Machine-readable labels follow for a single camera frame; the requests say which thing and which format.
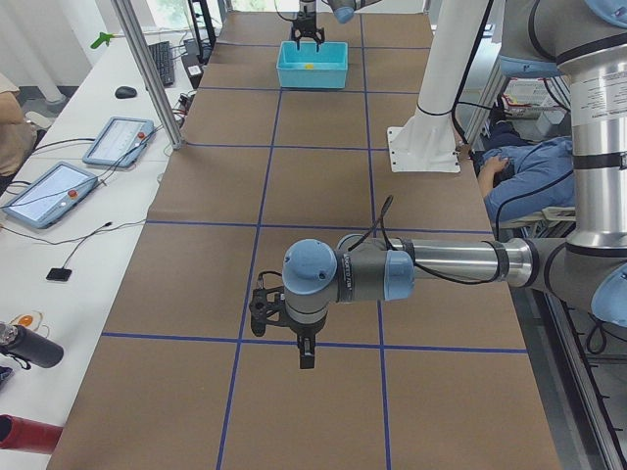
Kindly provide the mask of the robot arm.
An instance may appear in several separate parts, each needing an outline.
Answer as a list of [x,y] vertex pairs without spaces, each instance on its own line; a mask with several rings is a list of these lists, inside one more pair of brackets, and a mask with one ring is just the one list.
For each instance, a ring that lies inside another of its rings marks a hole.
[[572,195],[564,238],[453,243],[391,238],[381,221],[336,247],[305,239],[286,252],[270,306],[256,295],[251,327],[291,329],[300,364],[333,303],[408,298],[418,278],[462,285],[507,282],[549,293],[597,319],[626,323],[626,5],[622,1],[508,1],[499,56],[504,75],[569,81],[571,132],[535,145],[503,183],[485,179],[488,215],[502,225]]
[[[379,0],[330,0],[328,5],[334,18],[339,24],[345,24],[353,18],[361,9],[379,3]],[[299,2],[299,10],[294,19],[290,20],[290,40],[300,49],[303,38],[312,39],[319,49],[325,42],[325,31],[317,25],[317,2],[315,0],[302,0]]]

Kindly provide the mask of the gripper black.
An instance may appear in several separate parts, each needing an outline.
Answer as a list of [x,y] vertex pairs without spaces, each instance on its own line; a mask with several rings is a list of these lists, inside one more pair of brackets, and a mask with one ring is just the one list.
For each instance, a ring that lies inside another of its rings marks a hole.
[[299,367],[313,369],[315,365],[315,337],[325,326],[325,320],[311,324],[293,322],[289,328],[295,333],[299,348]]
[[290,39],[295,42],[297,50],[301,50],[301,39],[309,38],[316,43],[316,52],[319,52],[324,41],[324,29],[316,23],[316,1],[300,0],[299,10],[291,23]]

